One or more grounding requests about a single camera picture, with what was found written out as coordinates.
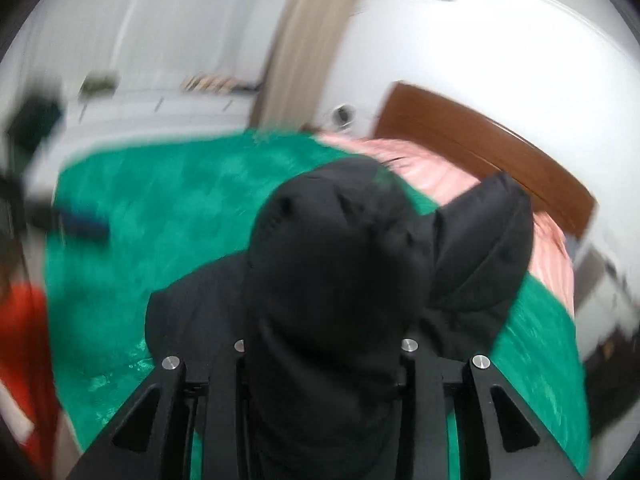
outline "pink bedspread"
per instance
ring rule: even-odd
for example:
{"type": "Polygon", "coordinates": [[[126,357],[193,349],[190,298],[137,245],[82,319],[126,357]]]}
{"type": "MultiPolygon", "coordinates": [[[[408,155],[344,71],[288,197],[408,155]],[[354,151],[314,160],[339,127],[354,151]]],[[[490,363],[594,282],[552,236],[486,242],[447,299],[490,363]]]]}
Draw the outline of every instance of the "pink bedspread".
{"type": "MultiPolygon", "coordinates": [[[[346,152],[368,155],[386,164],[415,189],[446,204],[478,183],[445,158],[407,140],[353,140],[323,133],[317,140],[346,152]]],[[[529,272],[574,315],[574,272],[564,248],[564,233],[545,212],[533,215],[534,240],[529,272]]]]}

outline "wooden headboard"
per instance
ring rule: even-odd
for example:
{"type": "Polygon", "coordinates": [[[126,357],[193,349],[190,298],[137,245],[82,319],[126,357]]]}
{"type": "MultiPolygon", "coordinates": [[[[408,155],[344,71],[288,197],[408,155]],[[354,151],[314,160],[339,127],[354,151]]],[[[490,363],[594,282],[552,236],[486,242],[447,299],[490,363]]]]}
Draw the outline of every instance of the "wooden headboard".
{"type": "Polygon", "coordinates": [[[398,82],[374,137],[411,140],[462,170],[484,178],[505,170],[567,233],[581,238],[595,206],[565,168],[525,139],[478,112],[433,92],[398,82]]]}

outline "curtain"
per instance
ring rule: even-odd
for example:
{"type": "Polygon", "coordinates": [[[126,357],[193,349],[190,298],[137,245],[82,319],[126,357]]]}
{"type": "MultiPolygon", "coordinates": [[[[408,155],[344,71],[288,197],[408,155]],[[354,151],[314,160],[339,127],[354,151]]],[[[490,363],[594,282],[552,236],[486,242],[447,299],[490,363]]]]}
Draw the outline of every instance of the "curtain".
{"type": "Polygon", "coordinates": [[[309,123],[356,0],[291,0],[280,21],[251,126],[309,123]]]}

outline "red cloth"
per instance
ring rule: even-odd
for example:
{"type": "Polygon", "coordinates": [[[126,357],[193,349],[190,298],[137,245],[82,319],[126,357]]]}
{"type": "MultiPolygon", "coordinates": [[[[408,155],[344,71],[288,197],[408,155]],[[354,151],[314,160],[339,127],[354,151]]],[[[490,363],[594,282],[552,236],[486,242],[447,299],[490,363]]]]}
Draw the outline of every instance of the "red cloth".
{"type": "Polygon", "coordinates": [[[34,424],[22,448],[48,480],[60,404],[53,385],[46,299],[28,283],[12,286],[0,305],[0,381],[34,424]]]}

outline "silver screw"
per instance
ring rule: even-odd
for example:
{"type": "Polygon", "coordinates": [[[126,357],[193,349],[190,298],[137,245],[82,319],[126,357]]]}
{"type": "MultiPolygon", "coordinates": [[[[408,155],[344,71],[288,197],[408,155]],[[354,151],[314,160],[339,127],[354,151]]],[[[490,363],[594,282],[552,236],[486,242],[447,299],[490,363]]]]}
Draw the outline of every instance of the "silver screw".
{"type": "Polygon", "coordinates": [[[418,349],[418,342],[415,339],[402,339],[401,347],[405,352],[415,352],[418,349]]]}
{"type": "Polygon", "coordinates": [[[180,366],[180,359],[175,355],[162,359],[162,368],[165,370],[175,370],[178,366],[180,366]]]}
{"type": "Polygon", "coordinates": [[[471,362],[476,368],[480,368],[481,370],[486,370],[489,366],[491,366],[491,361],[489,361],[489,358],[485,355],[474,355],[474,358],[471,359],[471,362]]]}

